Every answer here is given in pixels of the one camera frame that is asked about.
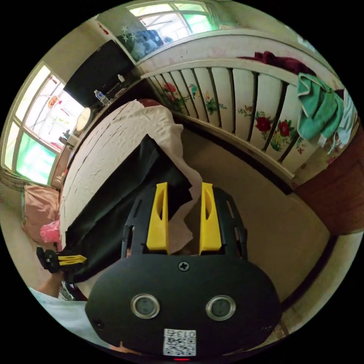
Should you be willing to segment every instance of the dark red cloth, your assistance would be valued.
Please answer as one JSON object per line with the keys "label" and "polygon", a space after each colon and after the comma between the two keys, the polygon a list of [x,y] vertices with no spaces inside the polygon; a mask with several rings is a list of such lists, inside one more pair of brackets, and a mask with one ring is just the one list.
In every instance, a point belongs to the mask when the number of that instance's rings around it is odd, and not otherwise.
{"label": "dark red cloth", "polygon": [[140,99],[138,100],[144,107],[158,106],[160,103],[152,99]]}
{"label": "dark red cloth", "polygon": [[299,73],[306,73],[316,76],[316,73],[304,65],[302,62],[289,57],[276,57],[273,53],[265,51],[264,53],[255,52],[255,57],[238,57],[245,60],[259,61],[270,66],[283,68],[286,71],[292,72],[296,75]]}

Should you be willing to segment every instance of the pink bag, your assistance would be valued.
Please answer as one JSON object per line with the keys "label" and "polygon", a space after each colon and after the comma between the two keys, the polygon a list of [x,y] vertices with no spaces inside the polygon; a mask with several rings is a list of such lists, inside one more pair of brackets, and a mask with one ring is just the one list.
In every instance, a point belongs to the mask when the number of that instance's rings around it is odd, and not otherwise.
{"label": "pink bag", "polygon": [[59,220],[43,225],[40,229],[40,235],[45,243],[57,243],[57,251],[62,250]]}
{"label": "pink bag", "polygon": [[60,219],[58,216],[59,197],[59,192],[49,187],[24,187],[24,220],[22,228],[35,242],[43,242],[39,233],[43,225]]}

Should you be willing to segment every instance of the bird painting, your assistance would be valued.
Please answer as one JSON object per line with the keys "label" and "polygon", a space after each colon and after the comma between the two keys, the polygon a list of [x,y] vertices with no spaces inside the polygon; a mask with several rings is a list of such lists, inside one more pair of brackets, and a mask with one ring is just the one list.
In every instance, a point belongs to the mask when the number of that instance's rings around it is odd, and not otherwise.
{"label": "bird painting", "polygon": [[191,83],[188,88],[191,89],[192,98],[195,99],[197,93],[197,86]]}

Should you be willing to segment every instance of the black clamp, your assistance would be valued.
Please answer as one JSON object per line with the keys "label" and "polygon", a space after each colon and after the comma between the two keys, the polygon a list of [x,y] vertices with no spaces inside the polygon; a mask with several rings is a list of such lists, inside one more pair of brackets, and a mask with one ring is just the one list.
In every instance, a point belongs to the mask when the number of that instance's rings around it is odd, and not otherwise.
{"label": "black clamp", "polygon": [[73,255],[70,252],[55,252],[51,249],[43,250],[41,246],[37,247],[37,257],[44,269],[54,274],[60,270],[69,270],[75,265],[84,264],[87,260],[82,255]]}

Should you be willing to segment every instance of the green towel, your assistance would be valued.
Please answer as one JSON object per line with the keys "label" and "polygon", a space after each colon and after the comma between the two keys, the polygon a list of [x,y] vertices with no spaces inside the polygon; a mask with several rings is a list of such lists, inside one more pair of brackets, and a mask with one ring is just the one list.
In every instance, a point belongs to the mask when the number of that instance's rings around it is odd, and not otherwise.
{"label": "green towel", "polygon": [[319,144],[323,146],[340,124],[343,100],[320,79],[304,73],[298,75],[297,96],[301,102],[299,135],[311,139],[321,134]]}

